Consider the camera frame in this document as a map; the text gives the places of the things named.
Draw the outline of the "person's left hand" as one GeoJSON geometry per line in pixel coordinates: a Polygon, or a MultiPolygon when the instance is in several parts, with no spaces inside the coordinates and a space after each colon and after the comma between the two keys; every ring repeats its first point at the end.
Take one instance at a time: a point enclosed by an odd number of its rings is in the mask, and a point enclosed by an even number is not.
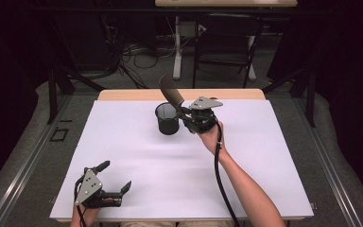
{"type": "Polygon", "coordinates": [[[86,208],[83,204],[74,206],[70,227],[91,227],[99,212],[99,208],[86,208]]]}

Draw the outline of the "black metal frame stand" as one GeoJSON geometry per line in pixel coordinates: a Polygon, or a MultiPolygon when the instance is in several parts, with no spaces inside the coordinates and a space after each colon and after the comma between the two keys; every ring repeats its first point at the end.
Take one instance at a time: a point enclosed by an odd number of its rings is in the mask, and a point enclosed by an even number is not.
{"type": "Polygon", "coordinates": [[[267,94],[276,88],[282,86],[289,80],[294,80],[292,87],[289,90],[291,97],[302,97],[303,92],[306,92],[305,101],[305,118],[312,128],[315,128],[314,121],[314,104],[316,90],[316,74],[312,66],[306,65],[293,71],[280,79],[274,80],[270,85],[262,88],[264,94],[267,94]]]}
{"type": "Polygon", "coordinates": [[[94,90],[101,92],[104,87],[82,76],[76,70],[73,70],[67,66],[54,65],[48,74],[48,94],[49,94],[49,119],[48,124],[51,124],[58,115],[58,96],[57,88],[66,95],[72,95],[76,89],[73,86],[71,79],[80,81],[81,83],[93,88],[94,90]]]}

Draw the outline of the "person's right hand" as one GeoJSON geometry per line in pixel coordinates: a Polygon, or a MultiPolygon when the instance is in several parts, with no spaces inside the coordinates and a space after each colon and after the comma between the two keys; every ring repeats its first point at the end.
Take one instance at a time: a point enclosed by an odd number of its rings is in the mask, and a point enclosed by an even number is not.
{"type": "Polygon", "coordinates": [[[213,154],[216,154],[217,145],[219,145],[219,154],[226,151],[224,137],[221,137],[221,140],[218,140],[218,136],[222,134],[219,132],[221,130],[223,130],[223,123],[219,121],[218,124],[213,126],[209,131],[205,133],[199,133],[199,138],[203,145],[213,154]]]}

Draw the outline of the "wooden desk with white legs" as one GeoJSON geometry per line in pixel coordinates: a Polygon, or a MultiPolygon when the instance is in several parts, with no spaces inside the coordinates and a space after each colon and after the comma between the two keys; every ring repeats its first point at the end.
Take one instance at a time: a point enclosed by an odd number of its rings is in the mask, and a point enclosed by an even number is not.
{"type": "MultiPolygon", "coordinates": [[[[294,8],[298,5],[297,0],[155,0],[155,6],[159,8],[294,8]]],[[[180,17],[175,19],[175,60],[173,79],[181,78],[182,49],[181,49],[181,27],[180,17]]]]}

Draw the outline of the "aluminium floor rail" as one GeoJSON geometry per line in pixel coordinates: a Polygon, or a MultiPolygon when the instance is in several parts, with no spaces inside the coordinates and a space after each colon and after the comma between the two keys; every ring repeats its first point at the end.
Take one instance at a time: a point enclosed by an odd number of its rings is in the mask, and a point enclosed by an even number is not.
{"type": "Polygon", "coordinates": [[[66,227],[50,217],[76,144],[74,99],[64,96],[52,123],[45,102],[27,126],[0,173],[0,227],[66,227]]]}
{"type": "Polygon", "coordinates": [[[337,171],[328,155],[328,152],[320,140],[317,130],[310,125],[306,118],[303,101],[299,98],[293,98],[293,103],[299,112],[299,116],[302,119],[306,130],[310,134],[311,140],[315,144],[315,153],[348,227],[363,227],[363,224],[354,209],[354,205],[349,198],[347,190],[337,175],[337,171]]]}

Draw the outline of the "black horizontal frame bar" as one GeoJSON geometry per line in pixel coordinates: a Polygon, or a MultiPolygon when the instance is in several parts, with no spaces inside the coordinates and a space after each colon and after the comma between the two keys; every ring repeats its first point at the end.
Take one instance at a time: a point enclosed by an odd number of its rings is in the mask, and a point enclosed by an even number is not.
{"type": "Polygon", "coordinates": [[[331,10],[302,10],[302,9],[254,9],[254,8],[155,8],[155,9],[68,9],[68,8],[46,8],[27,7],[30,11],[43,13],[98,13],[98,14],[160,14],[160,15],[193,15],[210,12],[245,13],[252,15],[275,15],[275,16],[321,16],[333,13],[331,10]]]}

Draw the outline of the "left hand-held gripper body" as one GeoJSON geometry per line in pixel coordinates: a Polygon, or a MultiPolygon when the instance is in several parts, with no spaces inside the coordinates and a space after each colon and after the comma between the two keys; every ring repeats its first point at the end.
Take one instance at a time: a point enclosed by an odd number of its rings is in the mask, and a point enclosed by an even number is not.
{"type": "Polygon", "coordinates": [[[97,174],[102,167],[86,168],[84,175],[77,181],[74,205],[83,205],[85,208],[120,207],[123,194],[110,193],[103,190],[103,183],[97,174]]]}

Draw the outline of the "black chair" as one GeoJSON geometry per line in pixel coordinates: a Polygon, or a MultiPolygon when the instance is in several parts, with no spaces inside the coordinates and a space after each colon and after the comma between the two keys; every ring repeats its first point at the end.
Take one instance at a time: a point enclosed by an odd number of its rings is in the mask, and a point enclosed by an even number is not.
{"type": "Polygon", "coordinates": [[[245,70],[242,87],[249,81],[256,43],[263,21],[237,13],[208,13],[195,22],[195,45],[192,86],[196,87],[201,64],[225,65],[245,70]]]}

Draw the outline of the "black mesh cup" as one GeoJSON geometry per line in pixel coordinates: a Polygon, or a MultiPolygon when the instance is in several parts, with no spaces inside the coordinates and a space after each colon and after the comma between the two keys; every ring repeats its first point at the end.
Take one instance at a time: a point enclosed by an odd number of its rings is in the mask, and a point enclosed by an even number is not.
{"type": "Polygon", "coordinates": [[[159,131],[164,135],[173,135],[179,128],[179,118],[176,109],[168,102],[161,103],[155,109],[159,131]]]}

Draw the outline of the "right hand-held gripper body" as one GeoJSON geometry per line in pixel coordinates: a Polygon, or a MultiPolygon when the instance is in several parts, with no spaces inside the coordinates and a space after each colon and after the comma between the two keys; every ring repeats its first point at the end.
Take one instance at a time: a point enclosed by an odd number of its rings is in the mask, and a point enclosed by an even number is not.
{"type": "Polygon", "coordinates": [[[191,114],[186,114],[186,116],[190,120],[184,126],[193,132],[209,131],[217,122],[213,108],[221,107],[222,105],[223,103],[216,99],[200,96],[188,107],[191,110],[191,114]]]}

